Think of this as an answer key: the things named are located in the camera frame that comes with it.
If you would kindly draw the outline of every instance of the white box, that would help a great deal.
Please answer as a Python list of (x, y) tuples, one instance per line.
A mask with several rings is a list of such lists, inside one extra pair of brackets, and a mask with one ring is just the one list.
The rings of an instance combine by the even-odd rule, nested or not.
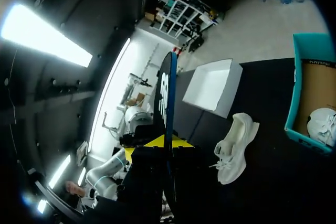
[(243, 68), (232, 59), (198, 66), (183, 101), (227, 118), (236, 96)]

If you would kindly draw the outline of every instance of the gray floor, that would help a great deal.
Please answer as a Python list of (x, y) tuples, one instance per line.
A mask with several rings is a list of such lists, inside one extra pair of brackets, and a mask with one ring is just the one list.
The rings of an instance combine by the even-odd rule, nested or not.
[(283, 5), (278, 0), (241, 0), (223, 22), (205, 34), (206, 42), (193, 54), (182, 53), (182, 71), (232, 58), (236, 62), (291, 58), (292, 34), (327, 33), (325, 22), (311, 0)]

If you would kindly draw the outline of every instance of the cardboard box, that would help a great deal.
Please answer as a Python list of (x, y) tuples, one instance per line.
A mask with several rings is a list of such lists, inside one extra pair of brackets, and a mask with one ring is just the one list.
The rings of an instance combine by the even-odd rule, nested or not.
[(152, 13), (145, 13), (145, 18), (150, 21), (154, 21), (155, 15)]
[(227, 118), (236, 96), (243, 68), (232, 59), (198, 66), (183, 101)]
[(319, 108), (336, 111), (336, 56), (326, 34), (295, 34), (295, 85), (285, 125), (288, 137), (323, 155), (332, 148), (309, 137), (309, 115)]

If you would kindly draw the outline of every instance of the teal shoebox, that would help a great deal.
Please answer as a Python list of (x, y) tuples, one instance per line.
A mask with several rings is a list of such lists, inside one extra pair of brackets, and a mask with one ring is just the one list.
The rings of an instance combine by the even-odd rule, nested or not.
[(309, 115), (319, 108), (336, 110), (336, 56), (327, 34), (294, 34), (295, 84), (285, 131), (288, 137), (322, 155), (332, 147), (309, 137)]

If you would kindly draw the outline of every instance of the white wall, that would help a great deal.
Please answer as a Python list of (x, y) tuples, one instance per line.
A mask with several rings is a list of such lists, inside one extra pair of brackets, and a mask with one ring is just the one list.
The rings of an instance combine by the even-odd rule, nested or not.
[[(116, 110), (116, 107), (120, 103), (124, 94), (124, 90), (128, 82), (128, 76), (130, 73), (141, 76), (157, 45), (158, 48), (153, 54), (152, 63), (160, 66), (164, 57), (173, 49), (174, 45), (139, 28), (135, 30), (131, 37), (131, 42), (121, 58), (109, 84), (105, 99), (102, 103), (101, 113), (98, 117), (97, 127), (92, 142), (91, 154), (99, 157), (100, 161), (107, 161), (112, 156), (113, 148), (117, 144), (116, 139), (109, 133), (109, 131), (101, 127), (104, 112), (107, 111), (108, 113), (106, 125), (110, 127), (118, 127), (122, 114), (120, 111)], [(145, 94), (152, 93), (157, 82), (157, 71), (157, 68), (148, 68), (148, 70), (144, 73), (143, 79), (145, 80), (148, 78), (148, 83), (153, 85), (153, 87), (136, 87), (132, 95), (134, 98), (137, 97), (139, 92)]]

